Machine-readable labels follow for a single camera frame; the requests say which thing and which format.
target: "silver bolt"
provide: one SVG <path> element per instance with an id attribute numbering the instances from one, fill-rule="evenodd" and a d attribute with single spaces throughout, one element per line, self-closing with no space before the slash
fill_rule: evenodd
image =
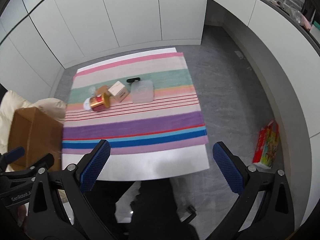
<path id="1" fill-rule="evenodd" d="M 248 166 L 248 170 L 251 172 L 255 172 L 257 170 L 257 168 L 253 165 Z"/>
<path id="2" fill-rule="evenodd" d="M 283 170 L 278 170 L 278 174 L 279 174 L 280 176 L 283 176 L 283 175 L 284 175 L 284 171 L 283 171 Z"/>
<path id="3" fill-rule="evenodd" d="M 44 172 L 45 172 L 45 168 L 40 168 L 39 171 L 38 171 L 39 174 L 42 174 Z"/>
<path id="4" fill-rule="evenodd" d="M 68 171 L 73 171 L 75 168 L 76 168 L 76 166 L 74 164 L 70 164 L 67 167 Z"/>

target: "black pants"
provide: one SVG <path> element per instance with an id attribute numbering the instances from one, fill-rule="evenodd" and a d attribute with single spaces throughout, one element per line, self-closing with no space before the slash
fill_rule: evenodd
<path id="1" fill-rule="evenodd" d="M 92 191 L 85 193 L 101 221 L 119 240 L 128 238 L 117 223 L 116 202 L 133 183 L 96 181 Z M 140 194 L 131 207 L 129 240 L 192 240 L 188 225 L 181 223 L 177 215 L 169 179 L 142 181 Z"/>

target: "purple stripe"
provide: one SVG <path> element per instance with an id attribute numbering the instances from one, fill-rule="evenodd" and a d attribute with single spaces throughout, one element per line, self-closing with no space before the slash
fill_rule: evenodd
<path id="1" fill-rule="evenodd" d="M 201 111 L 196 111 L 127 122 L 65 127 L 63 129 L 63 139 L 108 138 L 112 136 L 125 137 L 127 135 L 180 129 L 201 124 L 204 124 Z"/>
<path id="2" fill-rule="evenodd" d="M 123 147 L 123 148 L 112 148 L 112 155 L 121 155 L 121 154 L 135 154 L 135 153 L 149 153 L 149 152 L 158 152 L 165 150 L 172 150 L 177 148 L 190 147 L 194 145 L 203 145 L 208 143 L 207 136 L 201 136 L 197 138 L 191 138 L 187 140 L 144 145 L 144 146 L 135 146 L 135 147 Z M 62 154 L 86 154 L 91 152 L 92 149 L 62 149 Z"/>

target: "tiled floor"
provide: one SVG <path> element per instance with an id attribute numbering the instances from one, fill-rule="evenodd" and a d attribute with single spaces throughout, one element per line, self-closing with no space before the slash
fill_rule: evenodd
<path id="1" fill-rule="evenodd" d="M 223 141 L 233 154 L 250 165 L 259 130 L 268 124 L 273 114 L 257 76 L 248 61 L 237 56 L 235 51 L 240 49 L 221 27 L 205 26 L 201 45 L 175 47 L 184 54 L 199 97 L 209 136 L 207 151 L 210 169 L 172 178 L 172 184 L 179 215 L 184 216 L 188 204 L 193 204 L 197 209 L 197 217 L 191 224 L 196 227 L 202 240 L 221 222 L 238 196 L 231 192 L 214 162 L 212 145 Z M 55 97 L 68 101 L 72 77 L 78 68 L 151 49 L 111 55 L 68 68 L 63 73 Z M 283 168 L 281 148 L 271 171 L 280 168 Z M 139 184 L 135 183 L 117 203 L 119 222 L 127 222 L 130 217 L 129 203 L 138 187 Z M 250 225 L 261 196 L 258 195 L 257 203 L 243 227 Z"/>

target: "gold can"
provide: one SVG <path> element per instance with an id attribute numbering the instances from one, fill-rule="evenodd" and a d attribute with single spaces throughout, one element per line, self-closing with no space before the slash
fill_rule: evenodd
<path id="1" fill-rule="evenodd" d="M 110 107 L 110 98 L 106 93 L 102 93 L 89 99 L 90 107 L 93 111 L 102 111 Z"/>

